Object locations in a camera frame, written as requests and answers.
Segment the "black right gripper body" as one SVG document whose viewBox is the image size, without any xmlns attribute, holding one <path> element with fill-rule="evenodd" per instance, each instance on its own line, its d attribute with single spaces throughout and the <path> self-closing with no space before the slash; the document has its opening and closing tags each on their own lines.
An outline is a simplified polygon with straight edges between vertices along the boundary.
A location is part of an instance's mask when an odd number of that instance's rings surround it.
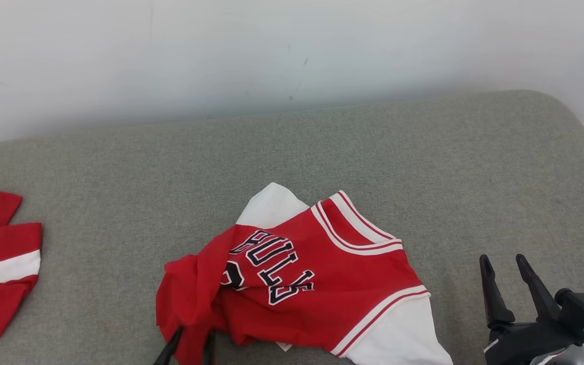
<svg viewBox="0 0 584 365">
<path fill-rule="evenodd" d="M 486 364 L 584 364 L 584 330 L 570 317 L 493 328 Z"/>
</svg>

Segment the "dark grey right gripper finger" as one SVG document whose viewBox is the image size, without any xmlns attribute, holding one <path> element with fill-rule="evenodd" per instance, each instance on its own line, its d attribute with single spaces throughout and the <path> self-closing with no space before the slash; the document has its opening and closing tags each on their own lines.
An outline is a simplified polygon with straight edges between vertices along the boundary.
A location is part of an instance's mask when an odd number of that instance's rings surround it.
<svg viewBox="0 0 584 365">
<path fill-rule="evenodd" d="M 496 273 L 489 257 L 486 254 L 481 255 L 479 263 L 487 326 L 496 327 L 514 323 L 515 315 L 505 305 L 500 289 L 496 284 Z"/>
<path fill-rule="evenodd" d="M 527 284 L 535 305 L 537 311 L 536 321 L 557 320 L 561 309 L 550 294 L 549 289 L 528 263 L 526 257 L 523 254 L 517 254 L 516 263 L 521 273 L 521 278 Z"/>
</svg>

